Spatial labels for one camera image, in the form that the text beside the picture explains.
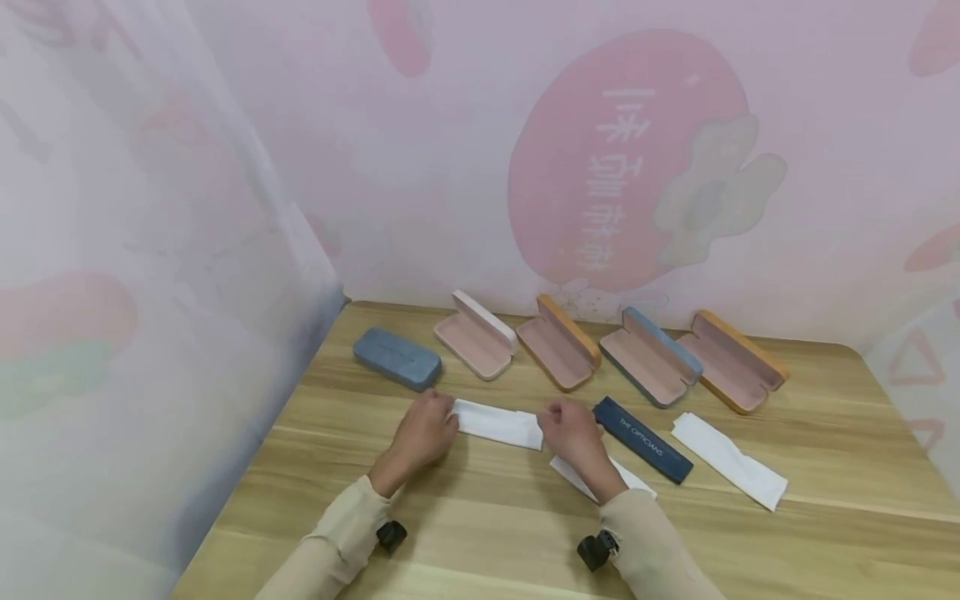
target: wall decal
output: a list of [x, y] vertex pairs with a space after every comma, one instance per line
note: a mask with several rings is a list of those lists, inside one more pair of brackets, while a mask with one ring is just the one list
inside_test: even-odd
[[929, 434], [929, 437], [925, 442], [922, 442], [924, 450], [929, 452], [937, 443], [944, 437], [944, 433], [947, 431], [946, 424], [939, 419], [911, 419], [907, 421], [907, 425], [910, 426], [910, 430], [915, 434], [925, 433]]
[[[904, 365], [907, 359], [907, 353], [916, 354], [924, 361], [923, 371], [908, 372], [908, 367]], [[944, 372], [940, 360], [937, 358], [933, 346], [926, 334], [914, 327], [906, 334], [893, 360], [887, 367], [890, 385], [940, 385], [947, 380], [947, 374]]]
[[181, 146], [203, 146], [210, 141], [204, 124], [195, 116], [186, 89], [172, 85], [160, 106], [140, 126], [141, 136], [163, 132]]
[[929, 271], [960, 260], [960, 223], [942, 229], [923, 242], [903, 264], [907, 273]]
[[[90, 45], [98, 52], [106, 52], [110, 38], [116, 35], [127, 50], [141, 58], [140, 48], [102, 0], [88, 0], [95, 19], [86, 34]], [[62, 0], [5, 0], [17, 21], [17, 27], [27, 36], [51, 48], [72, 48], [78, 34], [67, 14], [68, 3]]]
[[917, 77], [943, 73], [960, 62], [960, 2], [938, 0], [910, 48], [910, 72]]
[[54, 152], [53, 146], [41, 140], [36, 132], [30, 129], [30, 126], [20, 118], [16, 110], [3, 100], [0, 100], [0, 117], [3, 117], [3, 120], [7, 122], [10, 133], [19, 142], [20, 152], [39, 163], [46, 163], [50, 160], [50, 156]]
[[0, 315], [0, 419], [95, 389], [137, 322], [123, 283], [95, 272], [2, 289]]
[[[627, 306], [643, 312], [663, 308], [670, 302], [666, 294], [657, 290], [641, 289], [629, 294], [612, 294], [590, 288], [583, 277], [562, 285], [544, 283], [540, 292], [556, 300], [574, 319], [594, 323], [620, 323], [620, 313]], [[531, 303], [530, 310], [537, 311], [536, 302]]]
[[422, 75], [433, 54], [433, 14], [427, 0], [367, 0], [380, 47], [404, 77]]
[[760, 222], [767, 200], [786, 177], [786, 163], [761, 155], [740, 168], [758, 132], [752, 114], [707, 123], [697, 132], [690, 168], [667, 186], [654, 211], [657, 227], [673, 233], [660, 263], [704, 262], [714, 239], [746, 233]]
[[772, 155], [740, 169], [755, 129], [736, 74], [702, 39], [650, 30], [601, 44], [547, 87], [514, 147], [520, 254], [554, 284], [613, 293], [696, 262], [713, 237], [755, 225], [782, 180]]

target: person's left hand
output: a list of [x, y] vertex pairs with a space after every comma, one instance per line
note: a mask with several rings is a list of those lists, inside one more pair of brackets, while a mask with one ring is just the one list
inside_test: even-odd
[[460, 430], [460, 418], [452, 410], [453, 396], [433, 389], [414, 400], [394, 442], [368, 474], [377, 493], [391, 497], [418, 469], [446, 454]]

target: beige sleeve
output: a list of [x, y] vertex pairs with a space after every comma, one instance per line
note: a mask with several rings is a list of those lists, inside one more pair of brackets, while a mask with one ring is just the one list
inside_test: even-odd
[[620, 546], [613, 564], [637, 598], [723, 600], [649, 493], [627, 490], [603, 505], [600, 526]]
[[367, 566], [390, 501], [366, 475], [338, 495], [317, 527], [256, 595], [257, 600], [333, 598]]

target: wooden table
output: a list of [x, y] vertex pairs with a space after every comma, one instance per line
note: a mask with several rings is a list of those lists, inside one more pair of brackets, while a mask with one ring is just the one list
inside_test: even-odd
[[[344, 310], [174, 593], [251, 598], [324, 508], [390, 442], [413, 393], [353, 361], [380, 325], [435, 349], [437, 387], [537, 411], [558, 391], [521, 350], [493, 382], [433, 337], [448, 311], [353, 303]], [[516, 326], [524, 320], [506, 317]], [[594, 339], [613, 329], [585, 324]], [[757, 340], [793, 377], [759, 414], [741, 417], [697, 386], [654, 408], [609, 363], [572, 397], [604, 395], [673, 441], [695, 467], [673, 485], [605, 436], [611, 455], [660, 494], [693, 556], [731, 600], [960, 597], [960, 506], [860, 357], [828, 344]], [[669, 435], [695, 412], [790, 480], [775, 513]], [[412, 481], [393, 516], [410, 532], [377, 549], [348, 598], [631, 598], [610, 565], [590, 574], [575, 553], [596, 507], [532, 452], [459, 436], [441, 465]]]

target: person's right hand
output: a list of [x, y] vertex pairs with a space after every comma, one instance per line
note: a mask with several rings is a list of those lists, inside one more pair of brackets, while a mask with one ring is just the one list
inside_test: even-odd
[[377, 493], [392, 497], [417, 470], [446, 454], [460, 430], [460, 418], [452, 410], [453, 396], [433, 389], [410, 404], [394, 442], [367, 474]]
[[537, 424], [547, 446], [573, 467], [600, 504], [627, 490], [627, 484], [607, 454], [602, 431], [589, 408], [559, 397], [537, 413]]

